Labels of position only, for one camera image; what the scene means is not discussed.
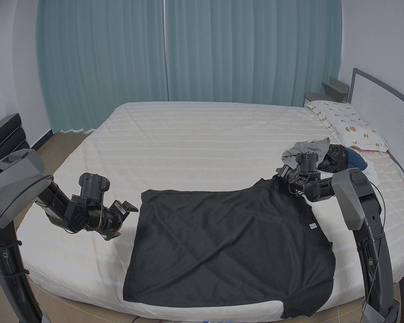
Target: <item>robotic arm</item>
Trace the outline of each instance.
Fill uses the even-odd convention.
[[[344,221],[353,231],[365,286],[362,321],[395,323],[400,304],[394,299],[389,248],[380,213],[381,206],[367,177],[358,169],[346,169],[320,179],[316,153],[296,155],[296,169],[284,165],[278,176],[291,193],[304,194],[310,202],[335,195]]]
[[[83,229],[99,233],[104,240],[118,237],[130,212],[138,209],[115,200],[103,206],[110,182],[98,174],[80,176],[80,195],[71,199],[53,181],[35,150],[22,149],[0,161],[0,284],[21,323],[47,322],[32,295],[19,253],[13,220],[32,201],[44,209],[50,222],[68,233]]]

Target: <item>gray cloth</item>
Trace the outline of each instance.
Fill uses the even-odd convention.
[[[299,141],[298,143],[295,143],[295,145],[288,149],[285,150],[282,154],[282,161],[284,164],[296,168],[297,167],[297,162],[296,162],[296,155],[298,153],[317,153],[318,154],[318,161],[316,162],[316,167],[323,161],[325,155],[328,152],[328,149],[330,147],[330,138],[324,138],[323,140],[319,141]]]

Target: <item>tile floor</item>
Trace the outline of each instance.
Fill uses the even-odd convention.
[[[60,132],[49,139],[39,150],[38,154],[54,173],[69,154],[87,137],[84,132]],[[15,219],[18,228],[30,206]],[[106,308],[68,300],[52,295],[30,281],[31,288],[38,303],[46,310],[52,323],[131,323],[134,315],[108,310]],[[398,284],[394,287],[394,295],[400,301]],[[282,323],[350,323],[359,322],[362,299],[329,308],[311,317],[297,317],[282,321]],[[138,318],[136,323],[159,323],[160,320]],[[0,289],[0,323],[18,323],[3,291]]]

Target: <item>mattress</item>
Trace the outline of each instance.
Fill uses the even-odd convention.
[[[308,108],[238,103],[127,103],[66,159],[55,182],[67,196],[79,194],[79,176],[98,173],[111,181],[104,205],[118,199],[140,207],[147,189],[232,191],[271,178],[281,154],[297,141],[330,137]],[[386,202],[385,231],[393,279],[404,276],[404,174],[387,153],[361,152],[378,173]],[[364,295],[352,232],[337,200],[312,203],[336,257],[334,288],[320,309]],[[210,308],[168,308],[125,302],[122,288],[135,239],[138,214],[124,222],[121,236],[104,241],[97,233],[66,234],[33,205],[18,238],[31,279],[59,296],[147,318],[174,321],[276,321],[281,301]]]

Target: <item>teal curtain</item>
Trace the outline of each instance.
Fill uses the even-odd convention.
[[[40,0],[38,68],[53,132],[167,101],[162,0]]]
[[[341,42],[341,0],[166,0],[168,97],[302,106]]]

